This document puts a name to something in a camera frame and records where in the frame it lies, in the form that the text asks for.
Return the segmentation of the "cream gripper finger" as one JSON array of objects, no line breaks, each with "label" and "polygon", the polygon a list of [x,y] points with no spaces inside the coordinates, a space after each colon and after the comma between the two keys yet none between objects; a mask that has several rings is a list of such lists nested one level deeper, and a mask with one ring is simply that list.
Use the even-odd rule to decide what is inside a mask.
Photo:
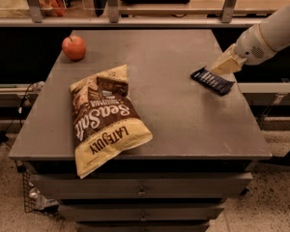
[{"label": "cream gripper finger", "polygon": [[222,54],[221,58],[222,59],[228,59],[228,58],[234,58],[236,56],[235,52],[235,47],[236,45],[232,43]]},{"label": "cream gripper finger", "polygon": [[212,65],[211,72],[216,75],[239,72],[246,60],[237,54],[222,54]]}]

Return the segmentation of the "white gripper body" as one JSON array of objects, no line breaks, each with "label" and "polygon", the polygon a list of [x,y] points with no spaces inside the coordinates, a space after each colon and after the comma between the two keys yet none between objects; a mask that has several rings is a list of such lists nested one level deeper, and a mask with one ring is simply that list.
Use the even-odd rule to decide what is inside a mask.
[{"label": "white gripper body", "polygon": [[276,55],[266,43],[259,24],[251,26],[241,34],[235,43],[235,53],[250,66],[262,64]]}]

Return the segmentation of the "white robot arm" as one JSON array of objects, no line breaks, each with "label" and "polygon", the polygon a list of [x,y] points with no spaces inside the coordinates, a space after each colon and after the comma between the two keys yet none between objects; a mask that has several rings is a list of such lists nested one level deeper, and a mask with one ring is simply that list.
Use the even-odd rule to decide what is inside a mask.
[{"label": "white robot arm", "polygon": [[231,44],[209,70],[217,75],[239,72],[243,65],[256,66],[290,46],[290,6],[254,24]]}]

